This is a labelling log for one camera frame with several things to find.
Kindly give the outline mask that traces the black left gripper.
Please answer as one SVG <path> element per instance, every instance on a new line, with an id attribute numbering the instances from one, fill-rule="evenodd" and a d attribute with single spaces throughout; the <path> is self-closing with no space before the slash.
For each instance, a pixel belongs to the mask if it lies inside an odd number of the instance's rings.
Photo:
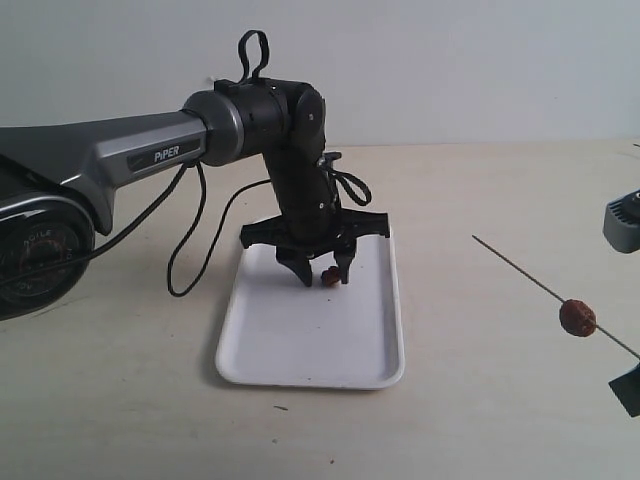
<path id="1" fill-rule="evenodd" d="M 340 282 L 348 284 L 357 241 L 371 235 L 390 237 L 387 213 L 338 208 L 298 219 L 281 214 L 243 225 L 240 242 L 245 249 L 264 244 L 294 251 L 277 252 L 276 261 L 294 273 L 305 287 L 311 287 L 313 273 L 307 257 L 332 253 Z"/>

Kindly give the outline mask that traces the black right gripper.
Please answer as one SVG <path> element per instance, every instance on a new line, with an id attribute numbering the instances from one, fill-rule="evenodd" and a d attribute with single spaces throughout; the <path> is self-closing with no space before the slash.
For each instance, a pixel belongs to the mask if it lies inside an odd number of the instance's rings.
<path id="1" fill-rule="evenodd" d="M 631 418 L 640 414 L 640 365 L 608 382 L 608 385 Z"/>

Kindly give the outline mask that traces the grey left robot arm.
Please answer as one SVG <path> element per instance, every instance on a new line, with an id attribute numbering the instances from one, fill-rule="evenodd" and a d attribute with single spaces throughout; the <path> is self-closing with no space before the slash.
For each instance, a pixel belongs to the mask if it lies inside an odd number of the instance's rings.
<path id="1" fill-rule="evenodd" d="M 259 155 L 280 209 L 246 225 L 244 247 L 273 246 L 304 285 L 311 261 L 332 254 L 349 280 L 357 241 L 388 236 L 367 210 L 369 188 L 325 148 L 325 102 L 304 82 L 217 81 L 176 112 L 1 131 L 1 315 L 41 310 L 64 296 L 110 244 L 115 192 L 169 168 L 223 166 Z"/>

